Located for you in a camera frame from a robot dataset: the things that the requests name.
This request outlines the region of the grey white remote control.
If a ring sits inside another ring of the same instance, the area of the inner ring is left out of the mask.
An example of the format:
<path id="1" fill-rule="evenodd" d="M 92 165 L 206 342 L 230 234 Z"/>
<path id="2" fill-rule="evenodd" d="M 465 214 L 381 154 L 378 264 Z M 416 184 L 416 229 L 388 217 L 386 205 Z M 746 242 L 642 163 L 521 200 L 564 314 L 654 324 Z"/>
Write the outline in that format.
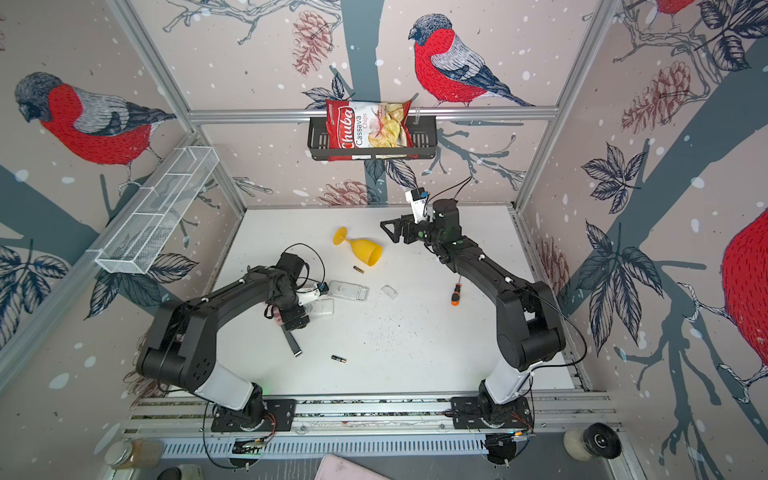
<path id="1" fill-rule="evenodd" d="M 328 294 L 333 298 L 365 302 L 369 295 L 369 288 L 359 284 L 333 280 L 328 286 Z"/>

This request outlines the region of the white battery cover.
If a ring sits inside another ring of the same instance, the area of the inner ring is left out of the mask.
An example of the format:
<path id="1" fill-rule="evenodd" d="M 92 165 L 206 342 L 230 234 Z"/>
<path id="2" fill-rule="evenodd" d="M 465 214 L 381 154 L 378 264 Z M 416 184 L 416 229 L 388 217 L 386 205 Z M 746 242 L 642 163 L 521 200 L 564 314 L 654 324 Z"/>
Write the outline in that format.
<path id="1" fill-rule="evenodd" d="M 382 287 L 382 292 L 385 293 L 390 299 L 396 299 L 398 296 L 398 292 L 390 285 L 384 285 Z"/>

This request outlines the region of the orange black screwdriver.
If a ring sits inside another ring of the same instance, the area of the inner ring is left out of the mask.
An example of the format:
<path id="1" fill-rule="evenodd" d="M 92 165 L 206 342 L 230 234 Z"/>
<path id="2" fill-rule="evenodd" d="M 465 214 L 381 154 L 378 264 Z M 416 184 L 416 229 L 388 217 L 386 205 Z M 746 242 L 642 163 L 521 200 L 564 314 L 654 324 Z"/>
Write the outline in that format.
<path id="1" fill-rule="evenodd" d="M 462 280 L 462 277 L 459 277 L 457 282 L 455 283 L 455 286 L 451 295 L 451 304 L 453 306 L 458 306 L 460 304 L 461 289 L 462 289 L 461 280 Z"/>

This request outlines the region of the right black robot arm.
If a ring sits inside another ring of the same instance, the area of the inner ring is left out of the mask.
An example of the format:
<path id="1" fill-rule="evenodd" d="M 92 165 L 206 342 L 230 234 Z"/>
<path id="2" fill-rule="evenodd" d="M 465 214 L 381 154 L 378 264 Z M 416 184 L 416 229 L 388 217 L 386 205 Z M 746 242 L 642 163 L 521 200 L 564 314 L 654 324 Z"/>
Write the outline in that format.
<path id="1" fill-rule="evenodd" d="M 483 423 L 499 428 L 522 417 L 525 389 L 566 346 L 562 317 L 551 288 L 525 280 L 492 260 L 460 225 L 458 202 L 442 199 L 421 219 L 412 212 L 380 227 L 394 243 L 421 242 L 452 272 L 476 286 L 495 307 L 495 338 L 501 359 L 481 381 L 477 409 Z"/>

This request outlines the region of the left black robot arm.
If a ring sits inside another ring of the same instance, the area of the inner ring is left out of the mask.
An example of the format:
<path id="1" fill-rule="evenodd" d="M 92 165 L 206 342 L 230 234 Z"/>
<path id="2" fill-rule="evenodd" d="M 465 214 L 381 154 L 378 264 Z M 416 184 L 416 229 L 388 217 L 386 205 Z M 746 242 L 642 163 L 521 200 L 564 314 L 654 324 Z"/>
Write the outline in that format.
<path id="1" fill-rule="evenodd" d="M 249 267 L 236 281 L 187 301 L 169 300 L 157 310 L 140 349 L 136 371 L 159 386 L 177 388 L 213 405 L 211 431 L 234 433 L 287 432 L 296 409 L 294 400 L 271 401 L 263 388 L 217 360 L 219 331 L 259 304 L 280 328 L 293 353 L 301 349 L 291 332 L 309 323 L 306 306 L 328 293 L 327 283 L 307 285 L 308 264 L 284 252 L 273 266 Z"/>

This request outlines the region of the yellow plastic goblet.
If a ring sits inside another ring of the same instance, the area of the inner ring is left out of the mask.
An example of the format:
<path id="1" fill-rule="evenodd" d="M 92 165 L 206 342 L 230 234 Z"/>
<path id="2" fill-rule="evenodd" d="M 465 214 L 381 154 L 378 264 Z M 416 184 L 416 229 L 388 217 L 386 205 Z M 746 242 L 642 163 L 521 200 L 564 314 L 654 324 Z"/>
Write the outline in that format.
<path id="1" fill-rule="evenodd" d="M 333 237 L 333 244 L 338 246 L 348 244 L 355 257 L 363 264 L 373 267 L 381 259 L 383 248 L 368 239 L 350 239 L 345 227 L 339 228 Z"/>

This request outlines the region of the red cassava chips bag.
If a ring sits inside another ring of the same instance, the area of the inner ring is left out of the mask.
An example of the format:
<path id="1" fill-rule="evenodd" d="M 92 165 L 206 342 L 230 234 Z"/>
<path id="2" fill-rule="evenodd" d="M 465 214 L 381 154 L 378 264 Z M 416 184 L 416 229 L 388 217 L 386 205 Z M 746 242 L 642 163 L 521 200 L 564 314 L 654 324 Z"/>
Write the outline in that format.
<path id="1" fill-rule="evenodd" d="M 326 131 L 331 150 L 412 147 L 406 117 L 411 101 L 375 103 L 326 101 Z"/>

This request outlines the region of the pink flat object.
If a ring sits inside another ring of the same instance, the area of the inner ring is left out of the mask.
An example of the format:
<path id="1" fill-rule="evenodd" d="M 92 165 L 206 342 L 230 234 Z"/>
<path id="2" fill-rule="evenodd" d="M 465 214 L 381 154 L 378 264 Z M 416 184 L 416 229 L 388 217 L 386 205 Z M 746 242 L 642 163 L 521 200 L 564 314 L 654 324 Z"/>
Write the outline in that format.
<path id="1" fill-rule="evenodd" d="M 315 480 L 388 480 L 388 477 L 347 459 L 328 454 L 323 457 Z"/>

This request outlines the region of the glass jar amber content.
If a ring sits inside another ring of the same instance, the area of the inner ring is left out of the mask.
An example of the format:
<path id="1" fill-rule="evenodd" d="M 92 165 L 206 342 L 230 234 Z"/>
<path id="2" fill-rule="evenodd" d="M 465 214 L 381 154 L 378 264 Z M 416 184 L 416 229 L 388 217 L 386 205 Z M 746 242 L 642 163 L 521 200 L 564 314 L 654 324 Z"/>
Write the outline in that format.
<path id="1" fill-rule="evenodd" d="M 162 457 L 164 443 L 160 440 L 121 440 L 105 453 L 105 463 L 114 470 L 155 468 Z"/>

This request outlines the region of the white black round jar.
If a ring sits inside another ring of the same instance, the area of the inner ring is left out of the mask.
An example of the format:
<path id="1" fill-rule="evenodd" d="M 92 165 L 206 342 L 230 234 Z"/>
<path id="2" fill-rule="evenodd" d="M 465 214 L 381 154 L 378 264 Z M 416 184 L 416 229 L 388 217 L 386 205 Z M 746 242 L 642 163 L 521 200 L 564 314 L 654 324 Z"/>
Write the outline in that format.
<path id="1" fill-rule="evenodd" d="M 618 433 L 604 423 L 593 423 L 584 429 L 566 431 L 563 446 L 571 458 L 581 462 L 593 458 L 613 460 L 622 454 Z"/>

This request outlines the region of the black wall basket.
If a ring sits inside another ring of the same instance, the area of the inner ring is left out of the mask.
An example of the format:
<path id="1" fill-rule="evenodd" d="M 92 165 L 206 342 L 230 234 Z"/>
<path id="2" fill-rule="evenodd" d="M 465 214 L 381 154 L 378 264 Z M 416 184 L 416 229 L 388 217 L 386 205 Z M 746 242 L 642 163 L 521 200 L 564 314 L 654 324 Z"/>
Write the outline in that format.
<path id="1" fill-rule="evenodd" d="M 434 117 L 406 117 L 403 123 L 380 126 L 375 120 L 362 126 L 328 125 L 325 119 L 312 118 L 307 147 L 317 161 L 431 159 L 437 153 L 437 122 Z"/>

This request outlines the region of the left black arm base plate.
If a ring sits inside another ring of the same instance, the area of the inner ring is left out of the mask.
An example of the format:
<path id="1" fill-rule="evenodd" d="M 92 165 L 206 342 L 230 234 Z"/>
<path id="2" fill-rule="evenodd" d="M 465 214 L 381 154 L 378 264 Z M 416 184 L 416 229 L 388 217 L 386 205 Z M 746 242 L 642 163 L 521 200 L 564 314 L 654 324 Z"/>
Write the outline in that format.
<path id="1" fill-rule="evenodd" d="M 297 401 L 261 399 L 249 402 L 243 410 L 216 405 L 211 414 L 214 433 L 288 432 L 292 428 Z"/>

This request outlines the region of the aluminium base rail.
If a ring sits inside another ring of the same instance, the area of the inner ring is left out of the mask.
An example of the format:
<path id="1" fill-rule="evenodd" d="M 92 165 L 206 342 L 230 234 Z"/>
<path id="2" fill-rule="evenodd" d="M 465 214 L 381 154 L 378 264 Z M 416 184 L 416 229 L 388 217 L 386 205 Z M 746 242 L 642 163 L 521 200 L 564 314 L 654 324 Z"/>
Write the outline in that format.
<path id="1" fill-rule="evenodd" d="M 275 396 L 271 418 L 254 431 L 219 431 L 221 415 L 205 402 L 181 396 L 145 399 L 120 432 L 156 439 L 167 458 L 252 459 L 338 456 L 484 454 L 490 436 L 525 443 L 537 435 L 621 423 L 604 393 L 539 390 L 510 419 L 480 417 L 462 393 L 364 396 Z"/>

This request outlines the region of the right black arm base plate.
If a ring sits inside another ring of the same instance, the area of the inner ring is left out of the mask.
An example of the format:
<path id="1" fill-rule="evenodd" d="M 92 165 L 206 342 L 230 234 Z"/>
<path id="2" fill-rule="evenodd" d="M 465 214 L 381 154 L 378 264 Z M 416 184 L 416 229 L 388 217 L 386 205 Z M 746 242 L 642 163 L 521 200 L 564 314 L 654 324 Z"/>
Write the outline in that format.
<path id="1" fill-rule="evenodd" d="M 523 397 L 503 405 L 493 403 L 489 397 L 453 397 L 446 416 L 459 430 L 529 430 L 533 425 L 531 409 Z"/>

